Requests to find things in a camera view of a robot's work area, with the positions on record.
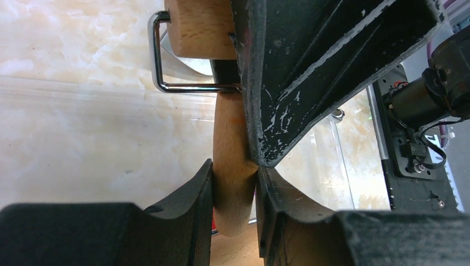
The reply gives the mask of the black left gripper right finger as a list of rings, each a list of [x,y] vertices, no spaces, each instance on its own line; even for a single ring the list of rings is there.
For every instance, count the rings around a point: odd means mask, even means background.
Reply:
[[[257,172],[265,265],[468,265],[469,215],[333,211],[276,170]]]

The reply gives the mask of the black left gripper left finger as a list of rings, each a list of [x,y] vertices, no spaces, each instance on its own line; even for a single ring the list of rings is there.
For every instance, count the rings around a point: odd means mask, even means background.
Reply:
[[[209,265],[212,161],[141,209],[133,203],[19,203],[1,210],[2,265]]]

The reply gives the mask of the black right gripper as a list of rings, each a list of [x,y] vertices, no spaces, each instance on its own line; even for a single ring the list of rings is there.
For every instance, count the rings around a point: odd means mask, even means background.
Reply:
[[[269,168],[446,19],[441,1],[232,1],[231,9],[251,159]]]

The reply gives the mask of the red dough piece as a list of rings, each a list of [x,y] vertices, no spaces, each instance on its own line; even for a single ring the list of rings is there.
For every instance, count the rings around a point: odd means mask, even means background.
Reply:
[[[216,224],[214,221],[214,217],[212,217],[212,233],[214,233],[215,231],[216,231]]]

